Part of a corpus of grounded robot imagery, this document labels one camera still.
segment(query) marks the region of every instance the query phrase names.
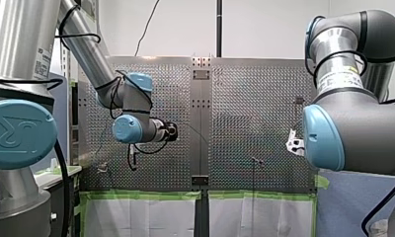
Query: robot end effector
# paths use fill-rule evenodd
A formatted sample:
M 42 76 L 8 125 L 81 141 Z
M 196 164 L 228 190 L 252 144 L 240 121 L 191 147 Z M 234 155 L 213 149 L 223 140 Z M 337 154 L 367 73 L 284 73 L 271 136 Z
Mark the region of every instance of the robot end effector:
M 122 109 L 122 114 L 115 118 L 112 132 L 115 139 L 122 143 L 145 143 L 160 141 L 175 141 L 178 137 L 177 126 L 159 118 L 151 118 L 150 110 L 152 79 L 142 73 L 124 73 L 107 95 L 109 109 Z M 100 105 L 105 107 L 101 98 Z
M 335 171 L 395 175 L 395 105 L 380 104 L 395 61 L 395 18 L 382 11 L 316 18 L 305 50 L 316 64 L 318 92 L 303 113 L 307 160 Z

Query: perforated metal panel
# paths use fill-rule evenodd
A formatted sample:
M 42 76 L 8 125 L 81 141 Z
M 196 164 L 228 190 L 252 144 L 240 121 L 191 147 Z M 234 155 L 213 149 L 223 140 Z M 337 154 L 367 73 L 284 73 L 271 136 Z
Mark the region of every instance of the perforated metal panel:
M 96 93 L 81 73 L 79 153 L 85 190 L 188 191 L 192 175 L 208 174 L 213 190 L 314 192 L 316 172 L 285 147 L 289 129 L 312 99 L 312 79 L 302 60 L 212 58 L 205 80 L 194 79 L 191 58 L 109 61 L 114 69 L 153 77 L 152 115 L 175 122 L 180 137 L 156 155 L 139 155 L 138 170 L 130 171 L 127 145 L 112 138 L 109 110 L 96 104 Z M 295 105 L 298 96 L 304 105 Z
M 315 172 L 285 147 L 311 85 L 302 60 L 212 60 L 211 189 L 313 192 Z
M 137 155 L 136 171 L 127 165 L 127 145 L 112 138 L 109 110 L 96 104 L 96 92 L 86 83 L 85 117 L 80 117 L 84 127 L 85 165 L 84 189 L 128 189 L 151 191 L 183 191 L 191 188 L 190 171 L 190 91 L 191 59 L 144 59 L 132 57 L 112 57 L 110 62 L 114 69 L 128 72 L 141 72 L 152 76 L 152 100 L 154 108 L 151 115 L 176 123 L 179 127 L 179 140 L 170 142 L 161 152 L 154 155 Z M 152 151 L 162 143 L 145 144 L 141 149 Z M 105 162 L 107 172 L 103 170 Z

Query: white wall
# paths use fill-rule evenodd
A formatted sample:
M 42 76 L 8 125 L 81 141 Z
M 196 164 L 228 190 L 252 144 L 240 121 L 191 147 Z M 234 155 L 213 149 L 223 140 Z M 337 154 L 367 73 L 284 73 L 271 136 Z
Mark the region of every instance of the white wall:
M 155 0 L 101 0 L 99 22 L 110 55 L 134 55 Z M 162 0 L 138 55 L 215 53 L 214 0 Z
M 379 9 L 395 16 L 395 0 L 330 0 L 330 16 Z M 395 66 L 389 83 L 389 97 L 395 98 Z
M 155 0 L 100 0 L 110 55 L 133 55 Z M 224 0 L 223 56 L 302 58 L 304 33 L 324 0 Z M 209 56 L 216 51 L 216 0 L 164 0 L 138 55 Z
M 309 22 L 329 10 L 324 0 L 223 2 L 225 57 L 303 58 Z

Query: blue logo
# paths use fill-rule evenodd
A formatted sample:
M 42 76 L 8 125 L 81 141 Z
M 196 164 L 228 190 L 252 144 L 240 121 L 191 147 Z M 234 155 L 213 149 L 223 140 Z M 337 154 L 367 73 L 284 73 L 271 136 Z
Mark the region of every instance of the blue logo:
M 36 139 L 40 120 L 0 119 L 0 153 L 37 153 Z

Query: green tape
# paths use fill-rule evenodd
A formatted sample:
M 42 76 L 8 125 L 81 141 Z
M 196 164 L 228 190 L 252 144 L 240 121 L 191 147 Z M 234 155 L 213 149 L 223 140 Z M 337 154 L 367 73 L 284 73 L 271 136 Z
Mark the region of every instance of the green tape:
M 209 191 L 211 199 L 230 199 L 230 198 L 267 198 L 267 199 L 285 199 L 285 200 L 313 200 L 315 195 L 294 195 L 275 192 L 252 192 L 252 191 Z
M 87 196 L 85 192 L 80 192 L 80 236 L 84 237 L 84 227 L 86 226 Z
M 74 206 L 74 215 L 78 215 L 81 213 L 80 205 Z
M 327 190 L 330 186 L 330 181 L 324 176 L 316 175 L 315 176 L 315 186 L 320 189 Z
M 312 237 L 316 237 L 317 235 L 317 202 L 318 202 L 318 197 L 315 197 L 312 202 L 312 225 L 311 225 Z
M 147 199 L 147 200 L 193 200 L 200 199 L 200 192 L 143 192 L 143 191 L 93 191 L 83 193 L 86 199 Z

